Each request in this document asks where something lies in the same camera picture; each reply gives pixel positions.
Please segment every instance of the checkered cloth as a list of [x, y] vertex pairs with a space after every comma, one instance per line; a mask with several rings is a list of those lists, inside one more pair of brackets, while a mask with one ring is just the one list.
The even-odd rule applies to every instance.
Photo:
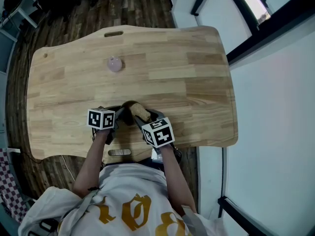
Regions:
[[28, 209], [10, 172], [6, 149], [0, 148], [0, 193], [12, 218], [21, 223]]

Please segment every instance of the person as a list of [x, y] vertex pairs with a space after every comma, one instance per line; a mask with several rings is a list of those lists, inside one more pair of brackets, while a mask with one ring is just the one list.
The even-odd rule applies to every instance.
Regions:
[[[72, 191], [49, 187], [42, 194], [23, 219], [20, 236], [226, 235], [221, 219], [197, 214], [172, 146], [160, 148], [165, 174], [137, 163], [99, 171], [108, 134], [97, 132]], [[49, 219], [57, 229], [47, 233], [43, 228], [54, 227]]]

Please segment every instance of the wooden table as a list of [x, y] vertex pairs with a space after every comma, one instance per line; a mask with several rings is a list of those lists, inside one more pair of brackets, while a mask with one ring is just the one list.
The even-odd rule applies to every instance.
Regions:
[[[110, 56], [123, 60], [122, 71], [107, 68]], [[33, 156], [86, 157], [92, 143], [87, 110], [128, 100], [169, 117], [179, 148], [226, 147], [238, 139], [231, 75], [215, 28], [118, 26], [34, 53], [27, 93]], [[151, 155], [136, 126], [119, 126], [116, 139], [105, 148], [106, 162]], [[131, 156], [107, 153], [125, 148]]]

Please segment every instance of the forearm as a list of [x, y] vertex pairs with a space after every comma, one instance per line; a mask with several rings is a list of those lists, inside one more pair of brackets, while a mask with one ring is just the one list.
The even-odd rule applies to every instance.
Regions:
[[185, 214], [182, 205], [189, 206], [193, 212], [197, 213], [192, 194], [176, 161], [172, 147], [163, 146], [160, 150], [163, 158], [168, 198], [172, 207], [180, 216]]
[[89, 194], [89, 188], [98, 186], [99, 169], [101, 166], [107, 132], [98, 132], [87, 158], [74, 182], [72, 192], [83, 198]]

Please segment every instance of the dark wood floor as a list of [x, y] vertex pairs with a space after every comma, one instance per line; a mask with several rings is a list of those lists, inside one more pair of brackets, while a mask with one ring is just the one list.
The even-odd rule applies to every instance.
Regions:
[[[56, 46], [84, 37], [104, 27], [133, 25], [152, 28], [174, 28], [169, 0], [99, 0], [90, 6], [91, 0], [82, 0], [76, 5], [67, 22], [56, 19], [52, 26], [48, 18], [35, 12], [32, 16], [39, 27], [34, 30], [25, 23], [17, 42], [8, 74], [6, 121], [10, 147], [21, 149], [21, 160], [15, 169], [23, 192], [38, 198], [49, 186], [71, 189], [73, 179], [66, 169], [61, 156], [53, 156], [43, 161], [32, 157], [26, 122], [26, 90], [28, 81], [27, 47], [22, 35], [30, 46], [30, 57], [44, 46]], [[84, 158], [64, 156], [67, 166], [76, 177]], [[184, 150], [182, 171], [197, 204], [198, 179], [196, 149]]]

